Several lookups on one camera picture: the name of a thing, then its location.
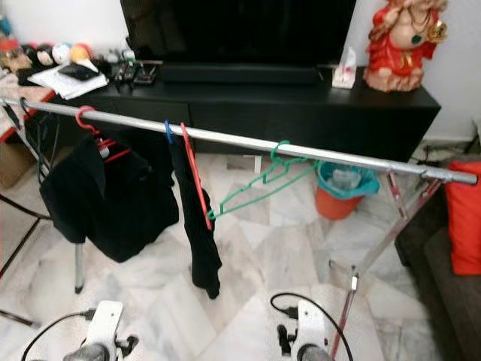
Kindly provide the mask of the black soundbar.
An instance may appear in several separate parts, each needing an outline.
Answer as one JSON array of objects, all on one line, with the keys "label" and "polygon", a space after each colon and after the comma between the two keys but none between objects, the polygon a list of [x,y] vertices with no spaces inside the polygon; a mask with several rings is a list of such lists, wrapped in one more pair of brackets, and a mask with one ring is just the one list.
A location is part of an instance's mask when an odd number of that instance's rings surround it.
[{"label": "black soundbar", "polygon": [[247,85],[313,85],[322,79],[310,66],[258,63],[164,63],[159,76],[171,83],[243,83]]}]

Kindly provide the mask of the orange round plush toy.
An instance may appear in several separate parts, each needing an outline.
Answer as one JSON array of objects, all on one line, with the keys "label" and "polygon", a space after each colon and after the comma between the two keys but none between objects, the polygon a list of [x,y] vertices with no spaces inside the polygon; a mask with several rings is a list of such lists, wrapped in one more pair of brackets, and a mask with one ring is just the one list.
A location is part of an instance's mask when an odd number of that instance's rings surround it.
[{"label": "orange round plush toy", "polygon": [[73,44],[69,52],[70,62],[80,63],[82,61],[89,61],[92,58],[89,45],[87,44]]}]

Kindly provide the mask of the red plastic clothes hanger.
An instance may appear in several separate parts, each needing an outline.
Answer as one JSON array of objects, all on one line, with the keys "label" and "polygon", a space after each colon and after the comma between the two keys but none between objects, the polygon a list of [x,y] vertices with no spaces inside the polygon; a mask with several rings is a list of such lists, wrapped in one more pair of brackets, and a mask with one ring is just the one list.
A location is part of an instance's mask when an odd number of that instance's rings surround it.
[{"label": "red plastic clothes hanger", "polygon": [[207,213],[209,213],[209,210],[210,210],[209,203],[208,203],[209,199],[207,198],[205,190],[203,189],[201,178],[199,176],[199,172],[198,172],[196,161],[195,161],[195,151],[193,151],[192,145],[190,144],[188,127],[186,127],[185,124],[181,123],[180,130],[181,130],[181,137],[183,139],[183,148],[185,148],[185,151],[186,151],[186,158],[188,158],[190,172],[192,172],[192,179],[193,179],[193,182],[195,182],[197,197],[201,206],[202,219],[206,224],[207,231],[213,232],[213,221],[210,220],[210,218],[207,216]]},{"label": "red plastic clothes hanger", "polygon": [[74,115],[76,124],[82,129],[86,129],[92,133],[94,145],[105,164],[109,164],[109,162],[116,161],[116,159],[131,153],[129,147],[121,147],[115,140],[106,138],[96,127],[85,123],[85,121],[83,121],[83,114],[87,113],[87,111],[95,111],[95,108],[86,105],[79,107]]}]

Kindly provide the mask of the white round plush toy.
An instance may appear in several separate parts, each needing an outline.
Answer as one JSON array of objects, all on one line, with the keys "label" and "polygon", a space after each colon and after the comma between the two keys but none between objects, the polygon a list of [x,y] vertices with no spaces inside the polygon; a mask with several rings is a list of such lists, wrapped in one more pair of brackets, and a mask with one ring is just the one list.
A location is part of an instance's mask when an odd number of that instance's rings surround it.
[{"label": "white round plush toy", "polygon": [[70,63],[71,59],[71,45],[69,44],[55,44],[50,51],[51,57],[57,65],[64,65]]}]

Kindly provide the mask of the white tissue box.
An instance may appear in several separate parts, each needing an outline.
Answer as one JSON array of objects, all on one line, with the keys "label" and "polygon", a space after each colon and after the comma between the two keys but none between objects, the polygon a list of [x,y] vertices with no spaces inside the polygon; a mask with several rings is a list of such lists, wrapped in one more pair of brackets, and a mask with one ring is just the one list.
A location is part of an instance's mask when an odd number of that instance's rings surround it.
[{"label": "white tissue box", "polygon": [[357,55],[353,48],[346,46],[341,54],[339,65],[332,75],[332,86],[337,89],[352,89],[356,82]]}]

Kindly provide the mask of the green plastic clothes hanger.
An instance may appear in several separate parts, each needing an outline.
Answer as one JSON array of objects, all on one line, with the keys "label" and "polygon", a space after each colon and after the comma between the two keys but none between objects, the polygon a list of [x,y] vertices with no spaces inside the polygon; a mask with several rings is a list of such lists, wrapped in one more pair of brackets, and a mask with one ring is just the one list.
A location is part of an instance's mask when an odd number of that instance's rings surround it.
[{"label": "green plastic clothes hanger", "polygon": [[[295,157],[291,159],[285,159],[278,156],[278,150],[282,145],[290,145],[289,141],[278,142],[276,147],[271,149],[269,152],[269,158],[271,158],[271,165],[268,166],[267,171],[259,173],[254,179],[240,187],[238,190],[234,190],[233,193],[229,193],[223,202],[219,203],[219,206],[210,209],[205,214],[207,220],[214,221],[222,217],[223,214],[229,214],[231,212],[236,212],[237,210],[246,208],[248,206],[254,205],[258,202],[263,202],[269,197],[276,195],[276,193],[282,192],[286,188],[289,188],[293,184],[299,182],[303,178],[306,178],[310,173],[314,173],[319,167],[319,161],[316,159],[309,159],[307,157]],[[305,171],[299,172],[297,175],[288,177],[287,175],[291,172],[293,165],[307,164],[308,168]],[[253,197],[253,199],[248,199],[247,202],[243,202],[237,205],[231,205],[231,201],[241,195],[241,193],[247,192],[247,190],[253,190],[256,184],[271,185],[276,181],[285,181],[282,185],[275,187],[273,190],[268,190],[264,195]]]}]

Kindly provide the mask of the orange bin teal bag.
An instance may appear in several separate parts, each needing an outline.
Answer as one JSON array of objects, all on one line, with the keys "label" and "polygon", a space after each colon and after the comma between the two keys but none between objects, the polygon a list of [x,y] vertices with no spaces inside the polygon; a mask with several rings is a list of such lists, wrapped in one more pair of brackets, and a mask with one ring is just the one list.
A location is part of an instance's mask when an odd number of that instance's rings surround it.
[{"label": "orange bin teal bag", "polygon": [[318,162],[316,175],[317,213],[330,220],[346,219],[365,196],[380,190],[378,173],[360,166]]}]

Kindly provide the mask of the black remote control caddy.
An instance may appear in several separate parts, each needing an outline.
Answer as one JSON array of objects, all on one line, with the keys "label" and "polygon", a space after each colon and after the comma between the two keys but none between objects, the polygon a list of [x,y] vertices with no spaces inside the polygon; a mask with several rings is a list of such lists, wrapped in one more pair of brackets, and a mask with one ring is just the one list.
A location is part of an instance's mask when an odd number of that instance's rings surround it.
[{"label": "black remote control caddy", "polygon": [[133,83],[135,85],[152,85],[157,78],[159,65],[155,63],[138,63],[135,65],[135,76]]}]

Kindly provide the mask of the marble table red edge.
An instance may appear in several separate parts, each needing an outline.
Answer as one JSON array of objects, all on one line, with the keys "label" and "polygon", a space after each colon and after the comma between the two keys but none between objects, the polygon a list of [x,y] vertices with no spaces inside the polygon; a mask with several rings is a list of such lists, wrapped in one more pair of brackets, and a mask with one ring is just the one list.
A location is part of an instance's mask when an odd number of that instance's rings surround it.
[{"label": "marble table red edge", "polygon": [[[46,102],[56,93],[49,87],[43,86],[16,86],[2,90],[1,99],[26,99],[27,101]],[[4,103],[2,106],[2,117],[0,130],[2,131],[0,142],[7,142],[17,137],[17,125],[22,124],[26,111],[20,105]]]}]

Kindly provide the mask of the white paper stack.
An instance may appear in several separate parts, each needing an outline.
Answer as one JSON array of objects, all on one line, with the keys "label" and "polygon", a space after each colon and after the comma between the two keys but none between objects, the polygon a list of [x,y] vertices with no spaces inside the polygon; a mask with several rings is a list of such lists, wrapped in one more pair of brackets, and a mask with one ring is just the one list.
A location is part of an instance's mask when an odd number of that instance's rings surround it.
[{"label": "white paper stack", "polygon": [[[89,68],[94,69],[92,65],[87,65],[87,63],[81,63],[81,65],[89,66]],[[61,75],[57,72],[62,66],[64,65],[60,65],[58,68],[51,68],[35,73],[28,77],[27,80],[35,83],[35,85],[50,87],[64,100],[75,99],[83,94],[99,89],[99,87],[107,86],[109,83],[107,77],[103,75],[103,73],[89,81],[76,81],[75,79],[71,79],[68,76]]]}]

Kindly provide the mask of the black garment white logo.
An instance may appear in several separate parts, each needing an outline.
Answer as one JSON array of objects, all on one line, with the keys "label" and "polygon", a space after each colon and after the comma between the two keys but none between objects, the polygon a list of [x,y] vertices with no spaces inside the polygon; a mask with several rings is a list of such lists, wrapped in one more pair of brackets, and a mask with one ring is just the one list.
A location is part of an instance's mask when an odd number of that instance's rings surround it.
[{"label": "black garment white logo", "polygon": [[204,207],[210,206],[207,191],[195,185],[195,172],[190,168],[188,154],[182,141],[175,140],[168,145],[171,151],[173,173],[180,189],[183,210],[183,229],[190,243],[192,254],[192,282],[206,291],[210,299],[219,296],[219,258],[213,230],[207,228]]}]

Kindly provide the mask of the black shirt green print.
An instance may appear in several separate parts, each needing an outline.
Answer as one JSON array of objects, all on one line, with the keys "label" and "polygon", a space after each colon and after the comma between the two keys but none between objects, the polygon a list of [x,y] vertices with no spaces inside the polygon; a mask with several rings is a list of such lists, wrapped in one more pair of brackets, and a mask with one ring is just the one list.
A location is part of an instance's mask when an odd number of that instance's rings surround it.
[{"label": "black shirt green print", "polygon": [[165,135],[143,129],[105,131],[129,153],[108,162],[84,135],[41,183],[54,226],[70,243],[92,243],[125,262],[179,223],[171,152]]}]

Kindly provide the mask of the red laughing Buddha statue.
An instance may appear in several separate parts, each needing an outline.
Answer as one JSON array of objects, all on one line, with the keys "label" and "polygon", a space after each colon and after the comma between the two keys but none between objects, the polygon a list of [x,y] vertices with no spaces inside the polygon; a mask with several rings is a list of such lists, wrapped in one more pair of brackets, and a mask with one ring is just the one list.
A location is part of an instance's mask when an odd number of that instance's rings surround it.
[{"label": "red laughing Buddha statue", "polygon": [[448,0],[387,0],[372,17],[364,80],[379,92],[412,92],[422,85],[423,62],[447,37],[440,19]]}]

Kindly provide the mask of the black low TV cabinet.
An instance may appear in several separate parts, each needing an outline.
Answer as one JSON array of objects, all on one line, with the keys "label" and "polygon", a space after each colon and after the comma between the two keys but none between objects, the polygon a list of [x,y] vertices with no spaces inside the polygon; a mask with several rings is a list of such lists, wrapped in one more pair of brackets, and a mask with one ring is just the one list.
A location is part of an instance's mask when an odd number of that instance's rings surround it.
[{"label": "black low TV cabinet", "polygon": [[442,108],[425,89],[382,93],[364,81],[338,89],[330,85],[330,76],[324,72],[322,82],[313,85],[109,85],[69,105],[399,162],[408,161]]}]

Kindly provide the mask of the brown cardboard box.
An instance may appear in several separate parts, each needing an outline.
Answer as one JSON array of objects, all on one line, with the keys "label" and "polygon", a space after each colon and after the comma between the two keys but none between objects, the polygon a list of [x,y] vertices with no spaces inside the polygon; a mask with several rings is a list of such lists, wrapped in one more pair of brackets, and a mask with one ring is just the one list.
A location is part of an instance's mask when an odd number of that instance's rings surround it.
[{"label": "brown cardboard box", "polygon": [[0,175],[3,190],[14,188],[30,169],[37,166],[37,158],[27,145],[0,144]]}]

